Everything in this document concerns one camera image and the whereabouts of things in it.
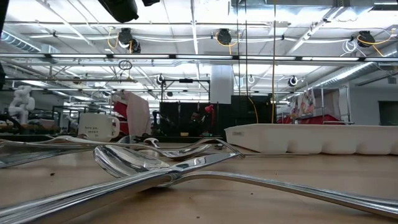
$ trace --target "white mug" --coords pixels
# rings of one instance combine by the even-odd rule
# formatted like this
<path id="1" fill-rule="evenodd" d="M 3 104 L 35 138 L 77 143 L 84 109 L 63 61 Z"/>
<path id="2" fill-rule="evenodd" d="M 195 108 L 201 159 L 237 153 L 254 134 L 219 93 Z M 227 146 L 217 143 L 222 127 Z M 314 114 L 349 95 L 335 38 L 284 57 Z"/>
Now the white mug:
<path id="1" fill-rule="evenodd" d="M 109 142 L 119 136 L 120 122 L 117 118 L 106 114 L 82 113 L 79 120 L 78 134 L 86 134 L 88 140 Z"/>

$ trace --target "table surface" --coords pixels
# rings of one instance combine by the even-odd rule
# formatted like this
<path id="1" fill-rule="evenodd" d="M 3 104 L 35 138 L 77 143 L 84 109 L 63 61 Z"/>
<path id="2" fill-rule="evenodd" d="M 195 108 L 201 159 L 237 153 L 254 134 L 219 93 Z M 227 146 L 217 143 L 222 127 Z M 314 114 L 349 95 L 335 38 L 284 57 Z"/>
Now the table surface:
<path id="1" fill-rule="evenodd" d="M 398 199 L 397 156 L 247 156 L 203 170 L 235 172 Z M 81 152 L 0 169 L 0 205 L 114 180 Z M 67 223 L 396 223 L 352 208 L 226 180 L 149 189 Z"/>

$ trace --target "yellow cable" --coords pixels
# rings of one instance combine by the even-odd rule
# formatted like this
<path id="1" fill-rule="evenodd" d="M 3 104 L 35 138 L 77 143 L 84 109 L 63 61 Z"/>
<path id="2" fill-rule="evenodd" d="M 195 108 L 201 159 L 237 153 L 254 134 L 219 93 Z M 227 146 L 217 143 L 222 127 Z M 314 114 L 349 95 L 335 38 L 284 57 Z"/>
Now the yellow cable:
<path id="1" fill-rule="evenodd" d="M 250 102 L 251 102 L 251 104 L 253 104 L 253 107 L 254 107 L 254 113 L 256 114 L 256 121 L 257 121 L 257 124 L 259 123 L 259 117 L 258 117 L 258 115 L 257 115 L 257 109 L 256 109 L 256 106 L 255 106 L 255 104 L 254 104 L 254 102 L 250 99 L 250 96 L 248 96 L 248 98 L 249 98 L 249 100 L 250 100 Z"/>
<path id="2" fill-rule="evenodd" d="M 116 45 L 113 47 L 113 46 L 111 45 L 111 42 L 109 41 L 109 38 L 111 37 L 111 31 L 112 31 L 112 29 L 109 29 L 109 33 L 108 33 L 108 45 L 109 45 L 110 48 L 115 49 L 116 47 L 118 47 L 119 33 L 118 33 L 118 35 L 116 36 Z"/>
<path id="3" fill-rule="evenodd" d="M 375 45 L 373 45 L 373 48 L 379 53 L 379 55 L 381 55 L 382 57 L 384 57 L 384 55 L 380 52 L 379 49 L 377 49 L 377 47 Z"/>
<path id="4" fill-rule="evenodd" d="M 362 43 L 364 43 L 364 44 L 377 45 L 377 44 L 383 44 L 383 43 L 385 43 L 385 42 L 391 40 L 392 34 L 393 34 L 393 33 L 394 33 L 394 30 L 391 30 L 391 35 L 390 35 L 390 37 L 389 37 L 387 40 L 383 40 L 383 41 L 381 41 L 381 42 L 376 42 L 376 43 L 370 43 L 370 42 L 366 42 L 366 41 L 361 40 L 361 39 L 359 38 L 359 37 L 361 37 L 361 34 L 359 34 L 356 38 L 357 38 L 360 42 L 362 42 Z"/>
<path id="5" fill-rule="evenodd" d="M 218 41 L 217 37 L 218 37 L 218 32 L 216 33 L 217 43 L 220 44 L 221 46 L 229 47 L 229 54 L 231 55 L 232 54 L 231 47 L 235 46 L 239 42 L 240 34 L 238 34 L 238 41 L 236 41 L 234 44 L 229 44 L 229 45 L 222 44 L 220 41 Z"/>
<path id="6" fill-rule="evenodd" d="M 131 47 L 132 47 L 132 40 L 130 40 L 130 54 L 132 54 Z"/>
<path id="7" fill-rule="evenodd" d="M 276 0 L 274 0 L 274 56 L 272 58 L 272 113 L 271 113 L 271 124 L 274 124 L 274 116 L 275 116 L 275 52 L 276 52 Z"/>

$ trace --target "white robot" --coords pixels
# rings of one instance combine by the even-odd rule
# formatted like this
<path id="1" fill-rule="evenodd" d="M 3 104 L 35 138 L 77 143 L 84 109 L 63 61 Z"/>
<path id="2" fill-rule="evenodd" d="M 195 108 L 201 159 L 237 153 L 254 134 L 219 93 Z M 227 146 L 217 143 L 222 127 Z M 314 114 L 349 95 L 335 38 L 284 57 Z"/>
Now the white robot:
<path id="1" fill-rule="evenodd" d="M 31 86 L 19 86 L 14 92 L 14 99 L 8 107 L 11 116 L 20 115 L 19 123 L 21 124 L 26 124 L 29 111 L 35 109 L 35 99 L 30 97 L 31 91 Z"/>

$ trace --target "white plastic tray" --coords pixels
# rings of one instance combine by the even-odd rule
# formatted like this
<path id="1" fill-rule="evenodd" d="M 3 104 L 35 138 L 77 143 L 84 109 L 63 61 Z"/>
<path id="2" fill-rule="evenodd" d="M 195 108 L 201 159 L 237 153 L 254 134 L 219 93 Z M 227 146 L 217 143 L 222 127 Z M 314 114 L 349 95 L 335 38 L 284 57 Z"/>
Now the white plastic tray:
<path id="1" fill-rule="evenodd" d="M 228 143 L 265 154 L 398 154 L 398 127 L 248 124 L 225 131 Z"/>

